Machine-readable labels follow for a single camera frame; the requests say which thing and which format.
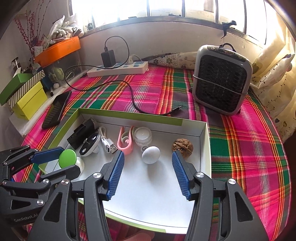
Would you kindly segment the green round knob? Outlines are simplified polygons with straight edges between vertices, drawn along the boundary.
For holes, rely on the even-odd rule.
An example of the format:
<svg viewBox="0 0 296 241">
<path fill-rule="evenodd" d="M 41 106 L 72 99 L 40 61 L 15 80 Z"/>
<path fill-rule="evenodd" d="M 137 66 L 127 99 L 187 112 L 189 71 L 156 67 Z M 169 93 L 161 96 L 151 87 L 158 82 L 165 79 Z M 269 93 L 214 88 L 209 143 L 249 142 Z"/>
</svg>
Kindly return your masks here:
<svg viewBox="0 0 296 241">
<path fill-rule="evenodd" d="M 80 169 L 80 173 L 84 171 L 84 162 L 83 160 L 77 156 L 76 152 L 72 149 L 64 150 L 58 159 L 58 163 L 60 168 L 66 168 L 71 165 L 76 165 Z"/>
</svg>

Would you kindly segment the white round knob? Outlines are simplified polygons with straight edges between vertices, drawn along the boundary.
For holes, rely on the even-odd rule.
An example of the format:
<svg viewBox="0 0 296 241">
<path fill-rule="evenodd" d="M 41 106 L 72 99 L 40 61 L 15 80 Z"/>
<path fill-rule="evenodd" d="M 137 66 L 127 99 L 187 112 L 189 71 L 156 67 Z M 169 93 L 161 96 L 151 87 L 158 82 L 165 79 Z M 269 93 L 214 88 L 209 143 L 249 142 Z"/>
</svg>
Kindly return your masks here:
<svg viewBox="0 0 296 241">
<path fill-rule="evenodd" d="M 142 161 L 146 164 L 156 163 L 161 156 L 161 151 L 156 146 L 147 147 L 142 153 Z"/>
</svg>

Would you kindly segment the pink oblong case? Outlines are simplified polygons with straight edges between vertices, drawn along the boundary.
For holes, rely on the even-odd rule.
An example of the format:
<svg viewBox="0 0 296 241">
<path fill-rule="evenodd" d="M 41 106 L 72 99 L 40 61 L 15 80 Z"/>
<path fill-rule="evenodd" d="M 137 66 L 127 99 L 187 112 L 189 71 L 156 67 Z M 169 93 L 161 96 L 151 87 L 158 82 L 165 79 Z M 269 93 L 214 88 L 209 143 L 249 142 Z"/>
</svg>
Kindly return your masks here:
<svg viewBox="0 0 296 241">
<path fill-rule="evenodd" d="M 154 232 L 148 230 L 141 230 L 132 236 L 128 237 L 126 241 L 152 241 Z"/>
</svg>

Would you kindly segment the brown walnut in tray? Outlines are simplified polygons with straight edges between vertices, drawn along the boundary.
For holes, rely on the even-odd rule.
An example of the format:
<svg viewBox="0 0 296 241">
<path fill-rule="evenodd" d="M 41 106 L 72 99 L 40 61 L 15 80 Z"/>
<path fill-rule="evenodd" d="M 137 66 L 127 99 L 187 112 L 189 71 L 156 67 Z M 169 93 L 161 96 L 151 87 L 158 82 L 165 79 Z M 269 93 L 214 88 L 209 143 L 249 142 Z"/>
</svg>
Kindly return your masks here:
<svg viewBox="0 0 296 241">
<path fill-rule="evenodd" d="M 173 152 L 180 151 L 183 158 L 186 159 L 191 156 L 194 146 L 188 139 L 178 138 L 173 142 L 171 149 Z"/>
</svg>

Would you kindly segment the black white round device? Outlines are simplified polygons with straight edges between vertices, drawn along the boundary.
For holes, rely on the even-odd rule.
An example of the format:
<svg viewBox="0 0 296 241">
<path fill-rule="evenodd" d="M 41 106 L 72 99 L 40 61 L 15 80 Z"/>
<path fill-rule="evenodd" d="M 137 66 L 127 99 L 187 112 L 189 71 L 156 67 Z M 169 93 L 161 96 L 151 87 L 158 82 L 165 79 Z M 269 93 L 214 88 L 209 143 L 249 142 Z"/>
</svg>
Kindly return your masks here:
<svg viewBox="0 0 296 241">
<path fill-rule="evenodd" d="M 99 152 L 99 142 L 100 142 L 100 135 L 99 133 L 93 133 L 89 136 L 83 143 L 82 147 L 79 150 L 79 154 L 81 157 L 87 157 L 92 153 Z"/>
</svg>

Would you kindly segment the black smartphone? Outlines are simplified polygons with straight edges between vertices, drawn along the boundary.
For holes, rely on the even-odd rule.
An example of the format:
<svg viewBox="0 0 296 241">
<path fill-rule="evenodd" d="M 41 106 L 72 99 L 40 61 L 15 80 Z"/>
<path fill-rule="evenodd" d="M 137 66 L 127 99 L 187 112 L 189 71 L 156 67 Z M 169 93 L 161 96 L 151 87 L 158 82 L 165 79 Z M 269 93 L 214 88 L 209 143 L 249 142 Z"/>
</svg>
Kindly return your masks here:
<svg viewBox="0 0 296 241">
<path fill-rule="evenodd" d="M 72 91 L 68 90 L 56 96 L 42 123 L 43 130 L 57 126 L 60 123 L 62 119 L 63 111 L 66 108 L 67 102 L 71 94 L 72 94 Z"/>
</svg>

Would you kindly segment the yellow-green box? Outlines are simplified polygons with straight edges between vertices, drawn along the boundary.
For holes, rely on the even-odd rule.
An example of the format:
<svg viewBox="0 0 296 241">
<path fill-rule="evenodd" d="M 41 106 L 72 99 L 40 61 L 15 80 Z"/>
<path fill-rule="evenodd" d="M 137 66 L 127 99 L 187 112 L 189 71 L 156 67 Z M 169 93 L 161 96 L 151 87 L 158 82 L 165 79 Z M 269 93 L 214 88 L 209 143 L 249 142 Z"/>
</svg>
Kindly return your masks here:
<svg viewBox="0 0 296 241">
<path fill-rule="evenodd" d="M 18 118 L 29 121 L 48 99 L 41 81 L 36 83 L 12 108 Z"/>
</svg>

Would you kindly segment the green white cardboard box tray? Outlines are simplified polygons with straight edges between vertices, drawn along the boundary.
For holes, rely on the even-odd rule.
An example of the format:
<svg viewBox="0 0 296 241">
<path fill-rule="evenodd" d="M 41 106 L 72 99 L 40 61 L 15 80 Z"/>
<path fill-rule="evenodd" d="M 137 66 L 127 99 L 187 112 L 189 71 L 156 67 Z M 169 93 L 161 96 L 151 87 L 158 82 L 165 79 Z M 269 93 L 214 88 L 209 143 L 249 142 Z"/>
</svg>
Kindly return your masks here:
<svg viewBox="0 0 296 241">
<path fill-rule="evenodd" d="M 172 165 L 172 144 L 178 138 L 194 147 L 188 158 L 196 170 L 211 175 L 211 151 L 208 125 L 203 121 L 122 111 L 79 108 L 66 118 L 45 144 L 70 148 L 67 141 L 84 121 L 94 119 L 107 129 L 107 136 L 117 141 L 121 128 L 147 127 L 152 132 L 152 146 L 161 151 L 153 164 L 142 161 L 142 152 L 134 146 L 125 156 L 125 165 L 115 195 L 103 206 L 108 217 L 146 230 L 184 234 L 187 232 L 193 202 L 181 193 Z"/>
</svg>

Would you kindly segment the pink silicone clip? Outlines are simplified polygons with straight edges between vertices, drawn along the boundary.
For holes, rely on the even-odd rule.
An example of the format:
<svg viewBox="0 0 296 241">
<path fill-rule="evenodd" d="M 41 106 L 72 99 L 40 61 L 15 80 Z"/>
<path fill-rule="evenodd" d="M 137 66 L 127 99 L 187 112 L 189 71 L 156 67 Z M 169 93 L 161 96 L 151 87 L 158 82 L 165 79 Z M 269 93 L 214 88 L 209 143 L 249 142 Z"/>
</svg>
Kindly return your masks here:
<svg viewBox="0 0 296 241">
<path fill-rule="evenodd" d="M 117 148 L 124 153 L 124 155 L 129 155 L 133 151 L 133 128 L 131 126 L 128 131 L 125 130 L 125 127 L 121 127 L 118 139 L 117 139 Z"/>
</svg>

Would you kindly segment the black rectangular battery case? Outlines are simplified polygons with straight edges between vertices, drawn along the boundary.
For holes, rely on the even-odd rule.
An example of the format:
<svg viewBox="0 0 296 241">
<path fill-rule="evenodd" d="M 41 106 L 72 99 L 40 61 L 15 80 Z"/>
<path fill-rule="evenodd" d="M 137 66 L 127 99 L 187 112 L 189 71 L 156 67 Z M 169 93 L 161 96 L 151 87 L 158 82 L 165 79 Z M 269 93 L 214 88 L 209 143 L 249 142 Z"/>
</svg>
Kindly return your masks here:
<svg viewBox="0 0 296 241">
<path fill-rule="evenodd" d="M 70 146 L 76 150 L 78 149 L 84 142 L 84 140 L 88 137 L 90 137 L 96 130 L 95 123 L 92 119 L 89 119 L 79 125 L 74 130 L 74 133 L 67 138 L 68 143 Z"/>
</svg>

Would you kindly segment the plaid bed sheet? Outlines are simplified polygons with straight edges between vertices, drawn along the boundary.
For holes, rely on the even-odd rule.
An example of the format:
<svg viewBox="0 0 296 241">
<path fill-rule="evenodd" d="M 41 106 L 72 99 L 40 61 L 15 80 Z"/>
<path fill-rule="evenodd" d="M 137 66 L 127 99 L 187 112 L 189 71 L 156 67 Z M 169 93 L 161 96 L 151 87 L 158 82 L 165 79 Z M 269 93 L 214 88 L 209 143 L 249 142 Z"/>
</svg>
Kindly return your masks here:
<svg viewBox="0 0 296 241">
<path fill-rule="evenodd" d="M 156 114 L 180 106 L 178 118 L 208 124 L 213 177 L 237 179 L 269 239 L 276 240 L 288 222 L 292 189 L 285 149 L 269 114 L 251 91 L 239 114 L 219 114 L 194 101 L 192 84 L 191 70 L 156 65 L 140 75 L 83 77 L 74 85 L 63 120 L 78 108 L 133 112 L 132 101 Z"/>
</svg>

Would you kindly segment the small clear cream jar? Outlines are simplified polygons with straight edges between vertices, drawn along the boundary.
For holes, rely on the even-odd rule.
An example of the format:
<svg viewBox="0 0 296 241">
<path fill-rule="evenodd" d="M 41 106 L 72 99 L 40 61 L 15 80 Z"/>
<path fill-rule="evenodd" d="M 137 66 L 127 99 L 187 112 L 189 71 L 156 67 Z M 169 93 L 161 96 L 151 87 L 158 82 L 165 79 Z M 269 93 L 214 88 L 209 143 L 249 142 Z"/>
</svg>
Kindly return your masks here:
<svg viewBox="0 0 296 241">
<path fill-rule="evenodd" d="M 149 128 L 140 127 L 133 131 L 133 139 L 139 146 L 148 146 L 152 142 L 152 132 Z"/>
</svg>

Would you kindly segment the striped gift box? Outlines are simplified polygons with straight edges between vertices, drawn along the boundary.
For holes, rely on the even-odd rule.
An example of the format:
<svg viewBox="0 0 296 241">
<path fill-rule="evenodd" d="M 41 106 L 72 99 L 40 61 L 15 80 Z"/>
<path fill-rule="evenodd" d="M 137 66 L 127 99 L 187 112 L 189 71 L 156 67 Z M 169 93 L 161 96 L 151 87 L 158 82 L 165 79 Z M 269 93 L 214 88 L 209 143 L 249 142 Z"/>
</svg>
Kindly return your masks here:
<svg viewBox="0 0 296 241">
<path fill-rule="evenodd" d="M 28 80 L 17 92 L 15 92 L 12 97 L 8 100 L 8 105 L 13 108 L 16 103 L 38 82 L 40 82 L 45 77 L 43 70 L 34 75 L 30 80 Z"/>
</svg>

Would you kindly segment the green box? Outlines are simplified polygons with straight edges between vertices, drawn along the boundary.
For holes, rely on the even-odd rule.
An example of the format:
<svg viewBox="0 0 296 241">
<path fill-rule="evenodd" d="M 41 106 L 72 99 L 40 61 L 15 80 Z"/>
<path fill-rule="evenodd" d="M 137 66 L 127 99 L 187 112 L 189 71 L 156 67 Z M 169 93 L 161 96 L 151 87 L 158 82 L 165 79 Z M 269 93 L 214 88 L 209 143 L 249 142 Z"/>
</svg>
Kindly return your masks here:
<svg viewBox="0 0 296 241">
<path fill-rule="evenodd" d="M 16 74 L 1 92 L 1 105 L 4 105 L 13 96 L 13 94 L 32 77 L 32 73 Z"/>
</svg>

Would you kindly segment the orange storage bin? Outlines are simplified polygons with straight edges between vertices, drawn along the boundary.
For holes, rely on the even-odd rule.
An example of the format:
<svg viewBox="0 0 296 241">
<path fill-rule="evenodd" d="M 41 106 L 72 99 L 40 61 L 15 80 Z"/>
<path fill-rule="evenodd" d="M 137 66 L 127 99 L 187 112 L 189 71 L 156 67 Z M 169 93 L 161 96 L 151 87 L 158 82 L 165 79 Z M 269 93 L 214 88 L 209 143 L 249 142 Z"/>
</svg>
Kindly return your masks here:
<svg viewBox="0 0 296 241">
<path fill-rule="evenodd" d="M 79 37 L 72 37 L 44 50 L 35 57 L 35 63 L 44 68 L 79 49 L 81 49 Z"/>
</svg>

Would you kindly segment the grey portable fan heater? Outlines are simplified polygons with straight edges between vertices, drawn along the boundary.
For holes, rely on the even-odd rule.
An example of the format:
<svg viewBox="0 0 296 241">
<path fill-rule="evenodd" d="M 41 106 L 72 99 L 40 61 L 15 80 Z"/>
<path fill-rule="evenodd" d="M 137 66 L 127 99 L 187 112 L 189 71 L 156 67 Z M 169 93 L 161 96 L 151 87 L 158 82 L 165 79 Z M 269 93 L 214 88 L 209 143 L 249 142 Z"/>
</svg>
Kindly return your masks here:
<svg viewBox="0 0 296 241">
<path fill-rule="evenodd" d="M 196 55 L 192 95 L 194 100 L 224 115 L 234 115 L 248 93 L 250 61 L 229 43 L 203 45 Z"/>
</svg>

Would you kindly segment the red flower branches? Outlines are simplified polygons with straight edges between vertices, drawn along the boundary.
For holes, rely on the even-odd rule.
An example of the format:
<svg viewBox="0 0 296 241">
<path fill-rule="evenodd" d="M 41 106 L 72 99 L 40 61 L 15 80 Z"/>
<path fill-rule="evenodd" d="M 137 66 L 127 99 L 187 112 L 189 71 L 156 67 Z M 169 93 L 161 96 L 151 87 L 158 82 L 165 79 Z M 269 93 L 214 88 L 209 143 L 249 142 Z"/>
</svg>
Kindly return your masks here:
<svg viewBox="0 0 296 241">
<path fill-rule="evenodd" d="M 25 11 L 26 27 L 23 26 L 20 18 L 15 18 L 15 24 L 29 47 L 29 51 L 34 56 L 33 48 L 41 44 L 41 28 L 43 27 L 45 15 L 51 1 L 38 1 L 34 11 Z"/>
</svg>

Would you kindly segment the black charger adapter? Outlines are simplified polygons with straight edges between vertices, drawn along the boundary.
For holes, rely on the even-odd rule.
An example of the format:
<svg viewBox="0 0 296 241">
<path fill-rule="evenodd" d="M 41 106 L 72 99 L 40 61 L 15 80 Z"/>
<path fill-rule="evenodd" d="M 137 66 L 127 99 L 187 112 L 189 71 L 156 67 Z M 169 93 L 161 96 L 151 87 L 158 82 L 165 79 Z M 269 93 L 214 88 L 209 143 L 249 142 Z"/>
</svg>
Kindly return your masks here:
<svg viewBox="0 0 296 241">
<path fill-rule="evenodd" d="M 116 64 L 115 54 L 113 50 L 104 47 L 104 52 L 101 53 L 103 66 L 105 68 L 113 67 Z"/>
</svg>

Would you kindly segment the floral pillow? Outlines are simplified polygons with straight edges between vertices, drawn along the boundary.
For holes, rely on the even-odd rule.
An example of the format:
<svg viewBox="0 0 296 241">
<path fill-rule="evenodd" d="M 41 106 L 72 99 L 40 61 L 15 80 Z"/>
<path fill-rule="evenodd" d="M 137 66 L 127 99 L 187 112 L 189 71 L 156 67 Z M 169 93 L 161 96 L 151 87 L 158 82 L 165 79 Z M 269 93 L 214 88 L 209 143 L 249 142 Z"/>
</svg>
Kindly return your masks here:
<svg viewBox="0 0 296 241">
<path fill-rule="evenodd" d="M 166 53 L 155 56 L 149 56 L 145 59 L 145 61 L 163 67 L 193 70 L 195 68 L 196 56 L 197 51 Z"/>
</svg>

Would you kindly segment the cream heart-pattern curtain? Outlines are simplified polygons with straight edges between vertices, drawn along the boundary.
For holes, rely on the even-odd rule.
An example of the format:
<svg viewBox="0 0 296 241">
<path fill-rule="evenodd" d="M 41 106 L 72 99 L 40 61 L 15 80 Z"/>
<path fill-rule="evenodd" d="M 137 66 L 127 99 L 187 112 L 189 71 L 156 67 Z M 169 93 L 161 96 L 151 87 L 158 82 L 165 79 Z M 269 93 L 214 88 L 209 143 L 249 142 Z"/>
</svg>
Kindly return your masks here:
<svg viewBox="0 0 296 241">
<path fill-rule="evenodd" d="M 295 132 L 295 39 L 278 14 L 267 26 L 271 37 L 252 64 L 250 85 L 285 142 Z"/>
</svg>

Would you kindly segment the white power strip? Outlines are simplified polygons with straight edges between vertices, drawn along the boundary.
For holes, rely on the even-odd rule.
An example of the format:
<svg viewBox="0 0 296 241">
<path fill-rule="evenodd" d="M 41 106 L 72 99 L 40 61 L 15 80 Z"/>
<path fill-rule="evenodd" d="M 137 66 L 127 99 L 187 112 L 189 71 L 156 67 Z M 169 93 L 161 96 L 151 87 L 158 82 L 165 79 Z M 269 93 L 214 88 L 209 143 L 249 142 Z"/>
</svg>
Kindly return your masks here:
<svg viewBox="0 0 296 241">
<path fill-rule="evenodd" d="M 93 67 L 87 72 L 88 77 L 100 77 L 110 75 L 131 75 L 131 74 L 144 74 L 149 70 L 148 61 L 136 61 L 129 65 L 123 65 L 117 68 L 121 63 L 117 63 L 114 69 L 102 69 Z"/>
</svg>

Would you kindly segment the black window latch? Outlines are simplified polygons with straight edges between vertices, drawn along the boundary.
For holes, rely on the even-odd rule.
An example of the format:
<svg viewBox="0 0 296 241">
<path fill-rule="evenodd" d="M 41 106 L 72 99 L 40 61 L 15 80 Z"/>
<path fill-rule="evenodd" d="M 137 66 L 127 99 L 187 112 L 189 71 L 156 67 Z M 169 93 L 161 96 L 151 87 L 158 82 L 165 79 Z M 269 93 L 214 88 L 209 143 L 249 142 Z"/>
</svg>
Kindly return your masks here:
<svg viewBox="0 0 296 241">
<path fill-rule="evenodd" d="M 236 26 L 236 25 L 237 25 L 236 21 L 222 22 L 222 28 L 223 28 L 223 37 L 222 37 L 222 39 L 227 35 L 227 30 L 231 26 Z"/>
</svg>

